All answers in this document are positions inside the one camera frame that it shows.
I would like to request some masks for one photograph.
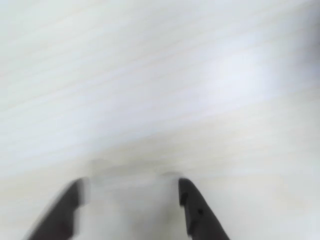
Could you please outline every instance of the white table surface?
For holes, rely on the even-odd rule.
[[[92,185],[108,197],[80,210],[77,239],[109,239],[93,225],[112,219],[112,239],[187,239],[183,224],[161,229],[173,185],[132,191],[174,172],[232,240],[320,239],[319,11],[316,0],[1,0],[0,238],[23,239],[64,185],[103,175],[113,189]]]

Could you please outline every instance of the light wood grain surface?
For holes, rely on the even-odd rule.
[[[78,239],[187,239],[183,224],[152,227],[183,221],[159,211],[172,184],[123,191],[175,172],[232,240],[320,239],[319,11],[316,0],[0,1],[0,238],[23,239],[68,181],[103,176]]]

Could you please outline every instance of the transparent plastic object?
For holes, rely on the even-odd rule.
[[[96,239],[186,240],[178,173],[136,162],[104,167],[92,162],[91,224]]]

